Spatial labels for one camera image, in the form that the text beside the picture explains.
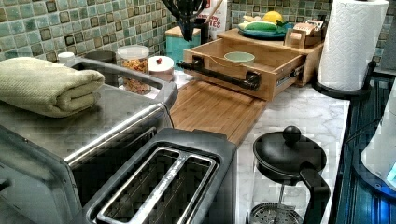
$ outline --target cucumber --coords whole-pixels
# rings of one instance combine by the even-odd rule
[[[275,24],[269,21],[252,21],[245,26],[245,30],[276,31]]]

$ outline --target lid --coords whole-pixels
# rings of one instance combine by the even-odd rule
[[[154,56],[148,58],[148,70],[150,72],[165,72],[172,69],[174,61],[166,56]]]
[[[119,48],[117,53],[123,59],[142,59],[149,56],[149,48],[141,45],[129,45]]]
[[[283,132],[260,136],[253,145],[254,155],[264,169],[278,175],[300,175],[303,163],[311,163],[319,172],[326,165],[326,153],[295,126]]]
[[[192,36],[196,36],[201,33],[201,29],[194,28],[192,31]],[[174,28],[165,31],[165,36],[174,36],[174,37],[183,37],[183,34],[181,33],[180,27],[175,26]]]
[[[104,63],[112,63],[116,61],[116,53],[109,50],[99,50],[87,53],[85,56],[87,59],[93,59]]]

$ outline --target canister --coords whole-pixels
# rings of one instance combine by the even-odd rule
[[[149,73],[149,48],[140,45],[124,46],[118,49],[121,66],[148,74]],[[147,94],[150,85],[138,80],[122,77],[123,87],[127,91],[137,94]]]

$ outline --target yellow fruit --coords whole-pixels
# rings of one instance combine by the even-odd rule
[[[276,24],[276,21],[283,22],[283,17],[280,15],[279,12],[276,11],[269,11],[265,13],[264,17],[262,17],[263,21],[270,21]]]

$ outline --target toaster slot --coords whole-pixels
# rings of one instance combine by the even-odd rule
[[[98,223],[183,223],[216,170],[213,159],[160,147],[97,215]]]

